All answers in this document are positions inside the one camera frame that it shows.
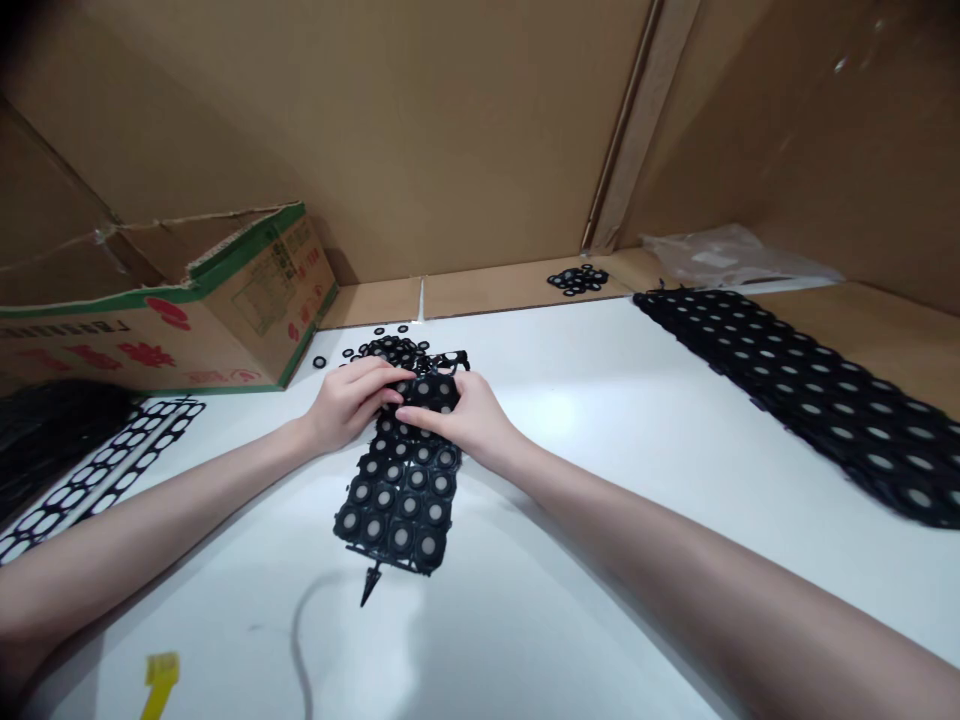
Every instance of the black spike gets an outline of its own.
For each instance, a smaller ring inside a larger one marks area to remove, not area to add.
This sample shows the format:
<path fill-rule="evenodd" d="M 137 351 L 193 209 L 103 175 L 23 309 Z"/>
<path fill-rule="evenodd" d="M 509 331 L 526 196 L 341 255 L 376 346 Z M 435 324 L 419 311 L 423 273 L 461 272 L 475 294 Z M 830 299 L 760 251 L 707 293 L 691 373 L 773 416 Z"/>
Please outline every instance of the black spike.
<path fill-rule="evenodd" d="M 367 568 L 367 581 L 363 585 L 363 597 L 360 598 L 360 607 L 363 607 L 367 604 L 367 599 L 370 597 L 370 593 L 373 592 L 374 586 L 377 584 L 377 580 L 380 579 L 380 576 L 383 573 L 380 572 L 380 561 L 377 561 L 376 566 L 372 568 Z"/>

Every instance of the green stripe on box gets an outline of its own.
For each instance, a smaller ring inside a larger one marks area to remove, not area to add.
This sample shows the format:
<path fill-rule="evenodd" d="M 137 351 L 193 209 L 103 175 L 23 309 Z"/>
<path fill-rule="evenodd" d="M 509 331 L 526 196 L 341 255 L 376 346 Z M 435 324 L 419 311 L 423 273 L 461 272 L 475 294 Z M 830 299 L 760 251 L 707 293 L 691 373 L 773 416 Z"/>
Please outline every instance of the green stripe on box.
<path fill-rule="evenodd" d="M 100 300 L 31 308 L 6 307 L 0 308 L 0 318 L 39 318 L 134 310 L 147 307 L 146 299 L 148 297 L 161 298 L 174 305 L 185 305 L 186 303 L 203 300 L 224 281 L 269 247 L 274 240 L 306 215 L 306 212 L 306 206 L 299 202 L 288 205 L 273 215 L 261 218 L 227 247 L 193 268 L 190 271 L 190 278 L 193 281 L 192 287 L 140 288 Z"/>

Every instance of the red logo on box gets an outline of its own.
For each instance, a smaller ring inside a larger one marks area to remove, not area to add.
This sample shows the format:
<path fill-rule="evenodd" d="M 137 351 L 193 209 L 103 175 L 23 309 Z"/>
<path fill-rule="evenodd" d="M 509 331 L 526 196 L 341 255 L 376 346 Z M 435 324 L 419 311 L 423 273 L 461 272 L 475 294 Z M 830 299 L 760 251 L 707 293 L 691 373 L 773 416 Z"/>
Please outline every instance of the red logo on box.
<path fill-rule="evenodd" d="M 180 330 L 190 329 L 190 323 L 187 322 L 189 318 L 183 311 L 183 308 L 177 307 L 172 302 L 163 300 L 162 298 L 147 298 L 144 302 L 146 302 L 152 310 L 160 313 L 160 317 L 163 318 L 163 321 L 168 325 L 173 325 L 173 327 L 179 328 Z"/>

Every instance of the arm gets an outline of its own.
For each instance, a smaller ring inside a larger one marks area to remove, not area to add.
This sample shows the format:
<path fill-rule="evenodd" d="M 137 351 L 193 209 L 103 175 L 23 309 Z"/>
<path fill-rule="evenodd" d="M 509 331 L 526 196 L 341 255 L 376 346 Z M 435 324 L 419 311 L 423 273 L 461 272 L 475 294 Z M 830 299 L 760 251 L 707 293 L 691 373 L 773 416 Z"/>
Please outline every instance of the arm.
<path fill-rule="evenodd" d="M 453 413 L 397 412 L 530 495 L 761 717 L 947 718 L 960 671 L 784 568 L 524 437 L 489 385 Z"/>
<path fill-rule="evenodd" d="M 234 511 L 355 437 L 387 383 L 414 377 L 379 358 L 330 372 L 303 417 L 70 528 L 0 568 L 0 672 L 16 691 L 67 637 L 128 598 Z"/>

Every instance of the hand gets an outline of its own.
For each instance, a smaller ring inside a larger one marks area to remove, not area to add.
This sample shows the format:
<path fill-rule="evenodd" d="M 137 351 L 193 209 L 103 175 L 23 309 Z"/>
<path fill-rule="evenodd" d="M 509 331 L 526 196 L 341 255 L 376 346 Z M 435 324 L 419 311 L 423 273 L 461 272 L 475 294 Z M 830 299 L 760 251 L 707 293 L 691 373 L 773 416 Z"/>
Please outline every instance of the hand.
<path fill-rule="evenodd" d="M 498 472 L 503 459 L 529 441 L 507 419 L 493 390 L 482 376 L 459 372 L 453 376 L 460 402 L 452 413 L 418 407 L 397 410 L 397 419 L 455 442 L 484 467 Z"/>
<path fill-rule="evenodd" d="M 365 357 L 329 373 L 313 406 L 297 421 L 310 453 L 316 456 L 342 448 L 360 434 L 381 405 L 403 403 L 400 393 L 384 385 L 416 376 L 379 357 Z"/>

